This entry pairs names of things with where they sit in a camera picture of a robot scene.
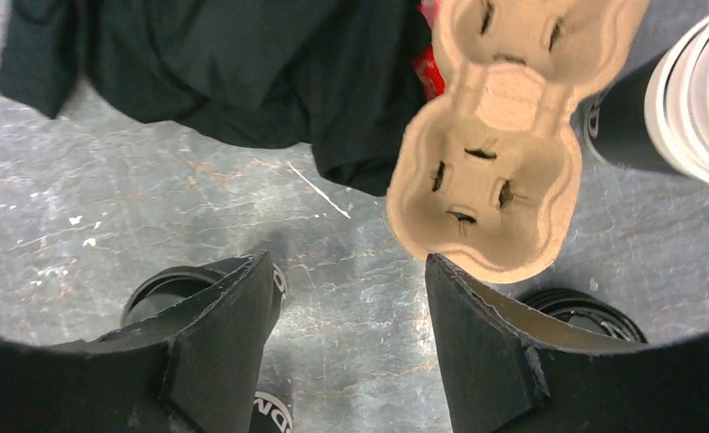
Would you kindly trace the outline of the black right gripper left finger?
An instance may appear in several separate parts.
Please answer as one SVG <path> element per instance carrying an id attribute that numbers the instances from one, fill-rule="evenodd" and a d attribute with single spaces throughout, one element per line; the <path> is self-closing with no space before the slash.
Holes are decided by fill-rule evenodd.
<path id="1" fill-rule="evenodd" d="M 245 432 L 269 337 L 266 252 L 92 340 L 0 337 L 0 432 Z"/>

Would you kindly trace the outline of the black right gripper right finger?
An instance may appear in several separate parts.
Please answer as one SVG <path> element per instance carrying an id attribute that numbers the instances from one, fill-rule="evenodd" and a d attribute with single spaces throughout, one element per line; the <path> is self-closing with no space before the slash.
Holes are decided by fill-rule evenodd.
<path id="1" fill-rule="evenodd" d="M 662 345 L 598 334 L 426 261 L 456 432 L 709 432 L 709 332 Z"/>

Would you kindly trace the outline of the black paper coffee cup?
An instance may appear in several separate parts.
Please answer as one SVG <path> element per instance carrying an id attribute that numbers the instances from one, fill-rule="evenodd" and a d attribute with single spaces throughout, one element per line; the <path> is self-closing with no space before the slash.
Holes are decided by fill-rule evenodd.
<path id="1" fill-rule="evenodd" d="M 288 279 L 277 263 L 272 264 L 272 307 L 269 335 L 278 323 L 288 295 Z M 264 349 L 262 366 L 253 399 L 251 433 L 291 433 L 293 430 L 292 384 L 290 370 L 282 366 L 281 354 Z"/>

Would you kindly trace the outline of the stack of black lids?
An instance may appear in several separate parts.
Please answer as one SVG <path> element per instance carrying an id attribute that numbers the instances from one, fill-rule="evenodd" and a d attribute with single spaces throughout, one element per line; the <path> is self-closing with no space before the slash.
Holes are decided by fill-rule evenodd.
<path id="1" fill-rule="evenodd" d="M 640 328 L 624 313 L 582 291 L 568 288 L 533 290 L 518 297 L 518 301 L 584 330 L 646 344 Z"/>

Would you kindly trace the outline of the stack of white paper cups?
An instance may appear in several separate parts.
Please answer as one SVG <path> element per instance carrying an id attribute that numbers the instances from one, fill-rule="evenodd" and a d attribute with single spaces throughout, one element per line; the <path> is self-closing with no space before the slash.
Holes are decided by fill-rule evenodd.
<path id="1" fill-rule="evenodd" d="M 600 161 L 709 185 L 709 15 L 596 98 L 583 133 Z"/>

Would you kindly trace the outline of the black cup lid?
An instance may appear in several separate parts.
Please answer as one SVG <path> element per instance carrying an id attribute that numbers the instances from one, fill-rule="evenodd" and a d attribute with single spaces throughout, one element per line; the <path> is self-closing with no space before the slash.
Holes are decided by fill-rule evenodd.
<path id="1" fill-rule="evenodd" d="M 120 325 L 126 327 L 193 296 L 225 278 L 248 261 L 233 257 L 200 266 L 173 266 L 139 285 L 124 306 Z"/>

